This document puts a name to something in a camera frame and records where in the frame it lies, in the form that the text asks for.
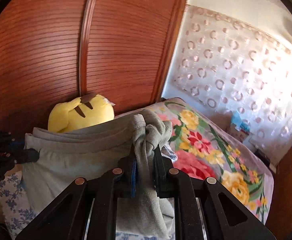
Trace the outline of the olive green pants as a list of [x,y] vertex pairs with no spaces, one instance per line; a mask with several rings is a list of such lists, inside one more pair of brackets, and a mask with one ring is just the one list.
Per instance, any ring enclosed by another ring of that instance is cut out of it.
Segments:
[[158,198],[151,177],[154,150],[168,142],[171,132],[171,122],[148,109],[69,133],[35,128],[26,134],[25,147],[38,151],[39,159],[22,168],[30,207],[40,213],[76,178],[99,178],[134,150],[137,194],[119,200],[117,230],[171,238],[174,209],[169,200]]

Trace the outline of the wooden sideboard cabinet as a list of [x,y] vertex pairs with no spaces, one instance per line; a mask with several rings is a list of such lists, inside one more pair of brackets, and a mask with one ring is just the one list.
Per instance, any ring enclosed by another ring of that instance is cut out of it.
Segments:
[[273,196],[266,227],[277,239],[292,232],[292,148],[276,167]]

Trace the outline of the yellow plush toy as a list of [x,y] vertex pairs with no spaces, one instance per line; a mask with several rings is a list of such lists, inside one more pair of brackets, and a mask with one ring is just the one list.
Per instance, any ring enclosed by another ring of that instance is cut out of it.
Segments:
[[100,94],[92,93],[59,103],[48,119],[48,131],[66,133],[114,119],[115,104]]

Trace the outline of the circle pattern sheer curtain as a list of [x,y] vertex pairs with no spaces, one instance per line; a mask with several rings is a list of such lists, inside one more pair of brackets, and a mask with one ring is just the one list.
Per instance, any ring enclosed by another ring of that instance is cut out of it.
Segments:
[[247,146],[277,165],[292,145],[292,50],[230,16],[187,5],[166,83],[221,128],[233,113]]

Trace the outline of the cardboard box with blue items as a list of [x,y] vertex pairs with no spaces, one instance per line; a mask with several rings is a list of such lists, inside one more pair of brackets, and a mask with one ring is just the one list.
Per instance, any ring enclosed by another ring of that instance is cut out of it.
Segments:
[[250,135],[249,124],[241,119],[239,112],[232,112],[227,133],[239,142],[244,142],[244,140]]

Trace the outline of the blue floral bedspread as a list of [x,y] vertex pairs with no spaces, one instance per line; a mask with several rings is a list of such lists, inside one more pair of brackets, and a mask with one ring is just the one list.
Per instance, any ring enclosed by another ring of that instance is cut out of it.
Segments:
[[22,183],[22,171],[8,175],[0,182],[0,205],[10,237],[15,239],[37,215],[30,207]]

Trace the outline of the colourful floral blanket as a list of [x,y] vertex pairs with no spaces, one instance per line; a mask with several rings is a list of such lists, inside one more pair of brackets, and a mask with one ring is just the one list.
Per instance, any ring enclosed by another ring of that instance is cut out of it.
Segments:
[[175,168],[193,178],[214,177],[266,223],[274,180],[257,156],[181,98],[148,105],[147,109],[172,123],[169,146],[177,156]]

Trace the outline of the wooden slatted wardrobe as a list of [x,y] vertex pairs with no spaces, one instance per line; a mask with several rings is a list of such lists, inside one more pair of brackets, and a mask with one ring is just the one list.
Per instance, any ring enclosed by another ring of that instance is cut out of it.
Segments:
[[0,130],[46,128],[98,93],[117,114],[157,102],[186,0],[0,0]]

